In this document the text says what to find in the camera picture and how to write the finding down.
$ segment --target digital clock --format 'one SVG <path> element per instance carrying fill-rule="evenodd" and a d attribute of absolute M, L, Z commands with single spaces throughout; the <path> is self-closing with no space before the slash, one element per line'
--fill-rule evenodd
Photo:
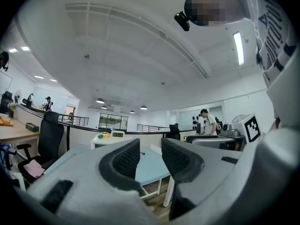
<path fill-rule="evenodd" d="M 119 138 L 123 139 L 125 137 L 125 133 L 123 131 L 112 131 L 111 138 Z"/>

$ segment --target recessed ceiling light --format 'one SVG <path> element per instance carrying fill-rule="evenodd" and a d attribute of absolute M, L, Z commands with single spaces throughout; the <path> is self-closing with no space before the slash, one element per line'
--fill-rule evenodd
<path fill-rule="evenodd" d="M 102 98 L 98 98 L 98 99 L 96 100 L 96 102 L 97 102 L 97 103 L 102 103 L 102 104 L 105 103 L 105 102 L 103 101 Z"/>
<path fill-rule="evenodd" d="M 240 35 L 240 32 L 234 33 L 233 37 L 236 45 L 236 50 L 238 52 L 239 65 L 242 65 L 244 64 L 244 50 L 243 50 L 243 42 L 242 42 L 242 37 Z"/>

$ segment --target sticker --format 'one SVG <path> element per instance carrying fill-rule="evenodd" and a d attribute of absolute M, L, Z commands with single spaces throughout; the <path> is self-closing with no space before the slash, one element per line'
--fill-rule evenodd
<path fill-rule="evenodd" d="M 249 142 L 253 142 L 260 137 L 261 133 L 259 131 L 255 116 L 245 123 L 245 128 Z"/>

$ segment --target pink cloth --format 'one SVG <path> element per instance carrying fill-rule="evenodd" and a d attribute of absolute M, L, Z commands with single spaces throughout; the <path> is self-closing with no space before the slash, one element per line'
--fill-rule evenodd
<path fill-rule="evenodd" d="M 34 178 L 40 177 L 45 171 L 36 160 L 32 160 L 30 163 L 24 165 L 24 169 Z"/>

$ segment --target whiteboard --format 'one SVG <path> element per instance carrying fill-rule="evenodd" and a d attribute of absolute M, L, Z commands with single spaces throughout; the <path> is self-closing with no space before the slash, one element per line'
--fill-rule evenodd
<path fill-rule="evenodd" d="M 0 71 L 0 94 L 8 91 L 12 78 Z"/>

